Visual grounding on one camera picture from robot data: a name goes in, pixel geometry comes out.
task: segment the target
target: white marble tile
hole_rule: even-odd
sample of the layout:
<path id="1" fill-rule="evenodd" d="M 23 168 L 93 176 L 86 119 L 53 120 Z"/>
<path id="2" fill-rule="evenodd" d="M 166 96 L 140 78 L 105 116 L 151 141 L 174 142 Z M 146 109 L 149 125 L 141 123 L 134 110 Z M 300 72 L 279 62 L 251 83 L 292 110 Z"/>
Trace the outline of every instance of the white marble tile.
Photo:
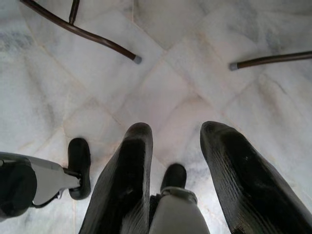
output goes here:
<path id="1" fill-rule="evenodd" d="M 68 97 L 81 88 L 40 48 L 25 46 L 6 54 L 0 79 L 0 148 L 32 154 L 79 106 Z M 79 95 L 88 96 L 85 91 Z"/>
<path id="2" fill-rule="evenodd" d="M 262 5 L 262 1 L 254 0 L 229 1 L 209 14 L 198 27 L 225 65 L 311 49 L 312 14 L 264 10 L 254 6 L 254 2 Z M 270 1 L 271 5 L 277 2 L 283 0 Z M 287 2 L 281 7 L 292 8 L 293 4 Z"/>
<path id="3" fill-rule="evenodd" d="M 103 45 L 65 33 L 45 45 L 64 67 L 113 113 L 148 74 L 161 48 L 117 11 L 100 15 L 85 25 L 143 57 L 141 64 Z"/>
<path id="4" fill-rule="evenodd" d="M 72 6 L 71 0 L 39 0 L 36 2 L 54 15 L 68 22 Z M 39 45 L 43 45 L 44 43 L 55 39 L 62 33 L 66 32 L 65 29 L 42 17 L 21 2 L 19 2 L 19 8 Z"/>
<path id="5" fill-rule="evenodd" d="M 310 14 L 312 12 L 312 2 L 310 0 L 249 0 L 258 10 L 270 12 L 285 12 L 295 14 Z"/>
<path id="6" fill-rule="evenodd" d="M 215 230 L 225 218 L 219 205 L 210 171 L 200 149 L 199 133 L 202 123 L 214 120 L 229 121 L 198 96 L 179 104 L 159 133 L 154 136 L 154 157 L 166 168 L 175 162 L 187 170 L 186 189 L 198 198 L 198 207 L 209 226 Z"/>
<path id="7" fill-rule="evenodd" d="M 126 126 L 145 122 L 155 134 L 171 112 L 191 93 L 187 82 L 168 63 L 161 61 L 126 98 L 115 116 Z"/>
<path id="8" fill-rule="evenodd" d="M 49 160 L 67 168 L 67 149 L 68 144 L 66 142 L 64 129 L 60 127 L 56 129 L 55 133 L 31 156 Z"/>
<path id="9" fill-rule="evenodd" d="M 0 72 L 14 63 L 14 59 L 35 44 L 19 10 L 18 2 L 0 3 Z"/>
<path id="10" fill-rule="evenodd" d="M 87 100 L 77 108 L 76 111 L 64 121 L 63 126 L 67 137 L 83 137 L 87 141 L 99 142 L 106 139 L 112 141 L 112 144 L 114 142 L 114 136 L 116 136 L 121 129 L 120 124 L 118 124 L 106 111 L 104 106 L 94 98 Z"/>
<path id="11" fill-rule="evenodd" d="M 231 72 L 200 32 L 185 37 L 168 52 L 165 59 L 219 110 L 259 73 L 257 69 Z"/>
<path id="12" fill-rule="evenodd" d="M 30 208 L 21 216 L 3 221 L 2 234 L 75 234 L 73 200 L 67 191 L 42 209 Z"/>
<path id="13" fill-rule="evenodd" d="M 217 0 L 135 0 L 134 20 L 162 48 L 169 49 L 222 2 Z"/>
<path id="14" fill-rule="evenodd" d="M 225 113 L 292 187 L 312 196 L 312 127 L 279 83 L 262 75 Z"/>
<path id="15" fill-rule="evenodd" d="M 160 187 L 166 169 L 167 168 L 156 157 L 152 158 L 150 195 L 156 195 L 160 193 Z"/>
<path id="16" fill-rule="evenodd" d="M 75 25 L 81 26 L 111 9 L 119 10 L 124 16 L 132 20 L 133 0 L 82 0 L 79 3 Z"/>
<path id="17" fill-rule="evenodd" d="M 264 74 L 281 86 L 310 125 L 312 119 L 312 62 L 302 60 L 270 64 L 266 65 Z"/>
<path id="18" fill-rule="evenodd" d="M 62 20 L 66 22 L 69 21 L 72 0 L 38 0 L 36 2 L 54 15 L 60 17 Z M 34 34 L 36 41 L 40 45 L 43 45 L 52 39 L 56 39 L 66 32 L 65 29 L 50 22 L 23 3 L 20 3 L 19 5 L 27 24 Z M 82 0 L 79 3 L 77 17 L 74 24 L 78 27 L 82 26 L 83 29 L 88 31 L 88 28 L 83 27 L 84 23 L 111 9 L 117 9 L 129 19 L 132 19 L 132 8 L 132 0 L 106 0 L 105 2 L 101 0 Z"/>

